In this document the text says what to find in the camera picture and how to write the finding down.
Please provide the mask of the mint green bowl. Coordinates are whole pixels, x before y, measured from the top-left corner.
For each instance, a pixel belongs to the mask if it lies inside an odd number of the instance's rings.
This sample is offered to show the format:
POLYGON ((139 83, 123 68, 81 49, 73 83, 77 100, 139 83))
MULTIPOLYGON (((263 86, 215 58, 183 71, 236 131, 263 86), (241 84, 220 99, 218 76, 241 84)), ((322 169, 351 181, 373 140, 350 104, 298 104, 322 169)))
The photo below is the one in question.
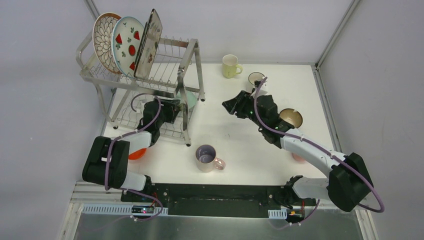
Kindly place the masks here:
MULTIPOLYGON (((190 110, 196 105, 198 99, 191 91, 186 90, 185 92, 187 97, 187 109, 190 110)), ((174 99, 179 101, 179 107, 182 110, 184 100, 181 96, 181 92, 179 92, 174 99)))

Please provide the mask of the square flower pattern plate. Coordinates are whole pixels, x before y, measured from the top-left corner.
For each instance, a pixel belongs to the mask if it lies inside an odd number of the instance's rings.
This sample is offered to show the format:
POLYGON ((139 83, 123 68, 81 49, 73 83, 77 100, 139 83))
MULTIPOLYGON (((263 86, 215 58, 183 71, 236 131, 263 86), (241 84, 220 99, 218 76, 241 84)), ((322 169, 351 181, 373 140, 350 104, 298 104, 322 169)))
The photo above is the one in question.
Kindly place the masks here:
POLYGON ((158 12, 153 8, 146 22, 136 55, 133 75, 135 78, 147 79, 150 76, 162 31, 162 21, 158 12))

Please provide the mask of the watermelon pattern round plate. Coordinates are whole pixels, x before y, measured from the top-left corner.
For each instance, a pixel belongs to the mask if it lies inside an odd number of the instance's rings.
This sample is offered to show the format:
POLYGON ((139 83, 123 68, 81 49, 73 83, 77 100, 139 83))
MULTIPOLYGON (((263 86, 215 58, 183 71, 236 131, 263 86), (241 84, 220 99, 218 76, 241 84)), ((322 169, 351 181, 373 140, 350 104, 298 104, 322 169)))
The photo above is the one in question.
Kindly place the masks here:
POLYGON ((119 19, 112 30, 112 56, 118 70, 125 76, 134 75, 143 32, 143 25, 131 16, 119 19))

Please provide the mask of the floral petal brown-rim plate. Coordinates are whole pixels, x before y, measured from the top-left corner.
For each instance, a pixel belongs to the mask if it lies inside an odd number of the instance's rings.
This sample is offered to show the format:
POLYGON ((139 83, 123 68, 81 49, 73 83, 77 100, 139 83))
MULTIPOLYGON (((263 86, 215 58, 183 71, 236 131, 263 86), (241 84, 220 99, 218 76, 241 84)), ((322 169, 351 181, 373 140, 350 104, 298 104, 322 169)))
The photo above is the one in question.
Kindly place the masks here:
POLYGON ((113 29, 120 19, 116 13, 103 13, 96 19, 92 31, 94 53, 99 62, 114 74, 121 73, 112 54, 113 29))

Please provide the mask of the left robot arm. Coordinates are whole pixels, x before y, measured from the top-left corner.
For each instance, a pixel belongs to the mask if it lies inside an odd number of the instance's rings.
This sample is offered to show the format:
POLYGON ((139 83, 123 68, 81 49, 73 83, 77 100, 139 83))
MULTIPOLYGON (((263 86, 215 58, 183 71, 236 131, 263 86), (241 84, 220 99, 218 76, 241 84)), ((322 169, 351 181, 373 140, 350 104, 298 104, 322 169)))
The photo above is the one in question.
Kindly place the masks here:
POLYGON ((173 123, 180 112, 180 100, 157 98, 144 105, 136 130, 114 139, 97 136, 82 170, 82 179, 106 189, 129 189, 140 202, 152 198, 153 189, 146 185, 148 176, 128 170, 131 154, 152 147, 165 123, 173 123))

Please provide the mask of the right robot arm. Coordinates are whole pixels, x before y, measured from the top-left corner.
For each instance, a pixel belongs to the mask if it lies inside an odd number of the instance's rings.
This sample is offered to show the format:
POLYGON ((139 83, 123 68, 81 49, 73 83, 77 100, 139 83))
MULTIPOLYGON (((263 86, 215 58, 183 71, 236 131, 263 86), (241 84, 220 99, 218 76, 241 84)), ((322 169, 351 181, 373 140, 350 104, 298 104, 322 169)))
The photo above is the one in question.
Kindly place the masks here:
POLYGON ((371 193, 374 185, 360 155, 346 155, 306 139, 298 128, 280 118, 271 95, 254 97, 242 90, 222 106, 230 115, 255 123, 268 143, 298 155, 324 174, 324 178, 291 177, 282 186, 284 206, 296 205, 304 199, 328 200, 340 210, 350 212, 371 193))

